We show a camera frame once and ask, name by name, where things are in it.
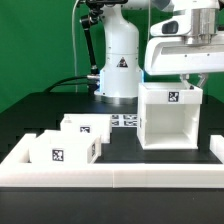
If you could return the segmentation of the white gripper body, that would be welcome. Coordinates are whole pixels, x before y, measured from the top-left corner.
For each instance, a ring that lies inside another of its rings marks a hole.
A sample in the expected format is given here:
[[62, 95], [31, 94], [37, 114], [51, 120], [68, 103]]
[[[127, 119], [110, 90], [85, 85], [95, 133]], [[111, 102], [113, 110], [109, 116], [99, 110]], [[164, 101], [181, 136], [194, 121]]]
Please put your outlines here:
[[217, 9], [188, 9], [150, 28], [144, 69], [149, 75], [224, 71], [224, 31]]

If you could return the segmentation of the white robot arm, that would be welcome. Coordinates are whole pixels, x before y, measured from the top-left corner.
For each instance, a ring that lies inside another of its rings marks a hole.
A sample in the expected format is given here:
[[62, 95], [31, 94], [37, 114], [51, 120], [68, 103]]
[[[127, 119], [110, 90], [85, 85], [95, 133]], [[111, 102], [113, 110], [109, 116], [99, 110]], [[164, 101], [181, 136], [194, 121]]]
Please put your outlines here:
[[[224, 31], [218, 13], [224, 0], [86, 0], [86, 28], [101, 22], [105, 31], [105, 65], [98, 69], [91, 57], [96, 80], [95, 98], [114, 104], [132, 103], [144, 75], [199, 76], [202, 86], [210, 73], [224, 71]], [[156, 7], [173, 16], [149, 27], [144, 66], [138, 64], [139, 31], [126, 21], [122, 9]]]

